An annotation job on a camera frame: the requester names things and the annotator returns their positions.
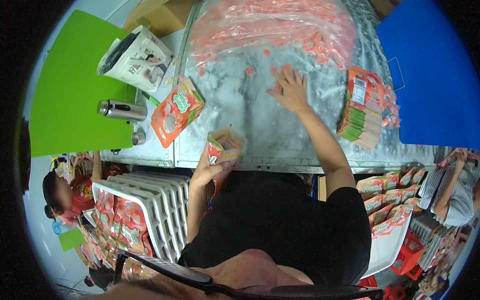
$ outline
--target green divider panel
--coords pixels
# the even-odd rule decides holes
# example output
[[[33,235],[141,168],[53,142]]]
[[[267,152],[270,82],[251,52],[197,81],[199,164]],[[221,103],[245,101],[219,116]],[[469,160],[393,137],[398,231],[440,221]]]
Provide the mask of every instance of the green divider panel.
[[[42,68],[30,118],[33,157],[132,147],[133,127],[96,111],[99,100],[134,102],[135,88],[98,76],[98,62],[115,38],[128,33],[75,10]]]
[[[59,234],[59,241],[63,252],[75,248],[76,246],[85,243],[84,235],[80,229],[74,228],[62,234]]]

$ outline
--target person in striped shirt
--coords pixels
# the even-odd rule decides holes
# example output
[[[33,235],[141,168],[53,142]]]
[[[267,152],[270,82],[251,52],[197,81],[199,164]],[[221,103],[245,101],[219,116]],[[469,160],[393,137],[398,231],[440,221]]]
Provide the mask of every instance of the person in striped shirt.
[[[430,171],[419,191],[418,206],[430,207],[435,219],[446,226],[467,224],[480,208],[480,172],[465,167],[466,149],[457,148],[455,157],[454,166]]]

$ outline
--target striped shirt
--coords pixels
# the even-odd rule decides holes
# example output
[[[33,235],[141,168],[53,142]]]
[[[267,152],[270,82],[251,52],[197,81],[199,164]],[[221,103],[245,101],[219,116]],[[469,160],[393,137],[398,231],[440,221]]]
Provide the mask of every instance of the striped shirt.
[[[447,185],[448,181],[451,179],[455,171],[455,166],[447,168],[438,168],[433,171],[428,172],[425,182],[422,184],[419,195],[421,197],[421,202],[418,206],[422,209],[427,209],[430,205],[430,201],[433,201],[433,205],[430,209],[432,213],[435,202],[438,199],[438,196],[441,194],[442,190]],[[450,195],[450,200],[448,201],[449,207],[446,219],[443,220],[439,216],[436,216],[436,220],[446,226],[463,226],[472,219],[475,214],[473,208],[473,196],[472,190],[480,174],[478,171],[472,171],[468,168],[463,168],[458,176],[458,180],[453,187],[452,194]],[[437,195],[435,199],[432,200],[435,190],[438,188]]]

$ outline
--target stainless steel thermos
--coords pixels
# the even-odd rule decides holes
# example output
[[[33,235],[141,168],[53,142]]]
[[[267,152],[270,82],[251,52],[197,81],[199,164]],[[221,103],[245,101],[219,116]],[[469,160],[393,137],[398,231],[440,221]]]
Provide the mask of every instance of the stainless steel thermos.
[[[96,109],[99,114],[107,118],[141,122],[147,117],[147,108],[145,106],[114,99],[100,100]]]

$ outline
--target metal table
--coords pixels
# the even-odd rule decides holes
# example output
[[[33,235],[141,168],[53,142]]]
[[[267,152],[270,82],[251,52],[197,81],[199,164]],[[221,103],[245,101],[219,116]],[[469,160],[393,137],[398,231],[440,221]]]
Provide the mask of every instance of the metal table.
[[[188,40],[193,23],[208,1],[194,4],[185,32],[181,33],[181,43],[178,36],[173,39],[164,37],[169,39],[171,49],[175,49],[178,55],[177,65],[175,74],[169,75],[172,78],[167,89],[159,89],[154,94],[162,101],[171,91],[171,85],[177,84],[179,74],[189,76],[205,100],[200,117],[168,149],[161,147],[149,127],[148,117],[141,125],[147,131],[144,145],[123,149],[117,156],[110,151],[103,151],[102,159],[149,166],[195,168],[207,133],[232,124],[233,129],[243,134],[247,141],[237,169],[323,173],[302,124],[265,93],[275,83],[270,67],[286,63],[300,73],[307,73],[309,103],[340,143],[354,173],[377,173],[420,164],[428,167],[434,161],[443,159],[443,147],[402,144],[396,128],[383,129],[380,142],[371,151],[337,136],[335,131],[344,105],[347,72],[338,70],[332,62],[314,65],[307,60],[305,53],[294,47],[269,48],[269,56],[263,54],[263,48],[246,47],[240,55],[220,56],[217,62],[207,65],[205,74],[200,76],[199,69],[193,67],[197,63],[189,58],[191,50]],[[343,1],[359,35],[354,64],[376,72],[386,84],[393,86],[387,60],[375,32],[379,21],[372,6],[368,0]],[[248,66],[254,67],[255,74],[245,73]],[[149,116],[153,109],[149,107]]]

